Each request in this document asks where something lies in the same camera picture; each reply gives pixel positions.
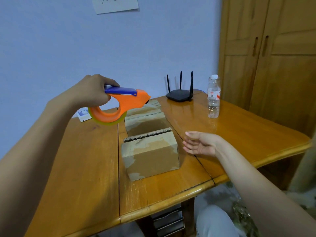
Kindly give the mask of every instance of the water bottle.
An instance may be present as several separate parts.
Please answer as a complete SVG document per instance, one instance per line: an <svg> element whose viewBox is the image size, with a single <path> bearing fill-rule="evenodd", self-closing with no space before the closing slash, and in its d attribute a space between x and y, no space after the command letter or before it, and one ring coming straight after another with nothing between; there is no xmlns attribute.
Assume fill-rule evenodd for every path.
<svg viewBox="0 0 316 237"><path fill-rule="evenodd" d="M207 103L209 106L209 118L217 118L219 115L219 103L221 98L221 87L218 81L218 75L211 75L207 87Z"/></svg>

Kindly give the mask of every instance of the white bottle cap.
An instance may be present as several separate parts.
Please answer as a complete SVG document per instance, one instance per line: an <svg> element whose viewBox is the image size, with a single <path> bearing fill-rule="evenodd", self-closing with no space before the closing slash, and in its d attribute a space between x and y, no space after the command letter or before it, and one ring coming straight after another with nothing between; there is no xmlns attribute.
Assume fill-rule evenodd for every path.
<svg viewBox="0 0 316 237"><path fill-rule="evenodd" d="M211 79L212 79L212 80L218 79L218 75L211 75Z"/></svg>

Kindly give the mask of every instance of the hand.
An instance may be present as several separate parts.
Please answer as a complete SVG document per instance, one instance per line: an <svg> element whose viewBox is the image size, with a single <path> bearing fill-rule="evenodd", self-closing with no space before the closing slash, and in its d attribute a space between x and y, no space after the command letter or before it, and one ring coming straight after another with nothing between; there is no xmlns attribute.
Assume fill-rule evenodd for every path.
<svg viewBox="0 0 316 237"><path fill-rule="evenodd" d="M209 133L189 131L185 134L183 149L192 155L210 155L215 157L218 153L216 151L217 145L219 145L221 141L226 142L220 136Z"/></svg>
<svg viewBox="0 0 316 237"><path fill-rule="evenodd" d="M96 107L106 104L111 97L104 92L106 85L119 87L113 80L99 74L86 75L81 81L62 93L60 101L70 101L77 109Z"/></svg>

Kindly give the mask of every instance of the black antenna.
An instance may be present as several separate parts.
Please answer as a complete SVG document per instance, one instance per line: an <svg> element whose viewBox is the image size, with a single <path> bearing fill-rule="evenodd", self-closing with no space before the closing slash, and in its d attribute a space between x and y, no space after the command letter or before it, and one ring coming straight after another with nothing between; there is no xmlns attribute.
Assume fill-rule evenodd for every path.
<svg viewBox="0 0 316 237"><path fill-rule="evenodd" d="M193 71L191 71L190 100L193 97Z"/></svg>
<svg viewBox="0 0 316 237"><path fill-rule="evenodd" d="M170 92L170 87L169 87L169 76L167 75L167 83L168 83L168 91Z"/></svg>
<svg viewBox="0 0 316 237"><path fill-rule="evenodd" d="M181 90L181 83L182 83L182 71L180 72L180 90Z"/></svg>

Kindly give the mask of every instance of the table leg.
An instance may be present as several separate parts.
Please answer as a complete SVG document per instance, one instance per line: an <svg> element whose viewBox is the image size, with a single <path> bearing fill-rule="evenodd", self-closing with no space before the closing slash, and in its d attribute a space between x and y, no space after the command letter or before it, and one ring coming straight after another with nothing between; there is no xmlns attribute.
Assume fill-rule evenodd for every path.
<svg viewBox="0 0 316 237"><path fill-rule="evenodd" d="M136 223L145 237L158 237L154 221L150 216L138 219Z"/></svg>
<svg viewBox="0 0 316 237"><path fill-rule="evenodd" d="M194 222L194 197L181 203L186 237L196 236Z"/></svg>

